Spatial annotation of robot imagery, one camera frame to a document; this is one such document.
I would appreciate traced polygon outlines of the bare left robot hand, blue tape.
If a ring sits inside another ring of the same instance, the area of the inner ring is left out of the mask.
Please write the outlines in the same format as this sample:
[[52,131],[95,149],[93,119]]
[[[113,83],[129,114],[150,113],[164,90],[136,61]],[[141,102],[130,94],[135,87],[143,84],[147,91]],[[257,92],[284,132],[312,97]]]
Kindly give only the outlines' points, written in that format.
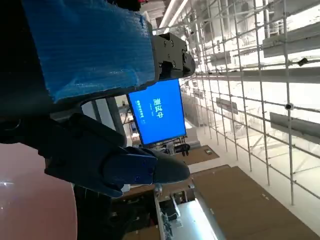
[[195,69],[182,39],[153,35],[138,12],[105,0],[3,0],[0,141],[36,149],[47,175],[112,198],[126,184],[184,181],[184,162],[127,147],[120,133],[82,113],[52,115]]

